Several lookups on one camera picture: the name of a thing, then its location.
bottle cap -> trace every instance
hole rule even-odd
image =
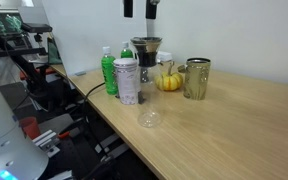
[[[128,48],[128,42],[127,41],[123,42],[123,48]]]
[[[109,46],[103,47],[103,53],[104,54],[110,54],[111,53],[111,48]]]

plastic bottle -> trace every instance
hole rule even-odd
[[[117,83],[114,77],[114,65],[113,61],[115,57],[111,55],[110,47],[103,47],[104,56],[102,58],[102,71],[106,86],[106,92],[110,95],[115,95],[118,92]]]
[[[127,41],[123,42],[121,58],[133,58],[133,52],[129,49]]]

orange pumpkin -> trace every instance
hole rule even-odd
[[[164,91],[174,91],[179,89],[183,84],[183,76],[177,72],[172,73],[174,61],[171,62],[168,72],[163,72],[162,76],[155,78],[155,85]]]

wooden table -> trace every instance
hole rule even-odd
[[[69,77],[82,93],[100,70]],[[88,100],[160,179],[288,179],[288,86],[211,70],[206,99],[164,93],[163,122],[137,123],[140,105],[123,105],[105,87]]]

black cable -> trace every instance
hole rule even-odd
[[[23,104],[23,102],[27,99],[27,97],[28,97],[28,93],[26,93],[25,98],[20,103],[18,103],[18,105],[15,108],[13,108],[12,111],[15,111],[18,107],[20,107],[20,105]]]
[[[101,142],[97,139],[95,133],[93,132],[90,123],[87,121],[87,114],[86,114],[86,102],[87,102],[87,98],[88,96],[97,88],[103,86],[105,83],[101,83],[97,86],[95,86],[94,88],[92,88],[91,90],[88,91],[88,93],[85,95],[84,100],[83,100],[83,105],[82,105],[82,118],[84,119],[84,121],[87,123],[88,125],[88,129],[91,133],[91,135],[94,137],[96,143],[100,146],[100,148],[104,151],[105,155],[108,157],[109,155],[107,154],[107,152],[105,151],[104,147],[102,146]]]

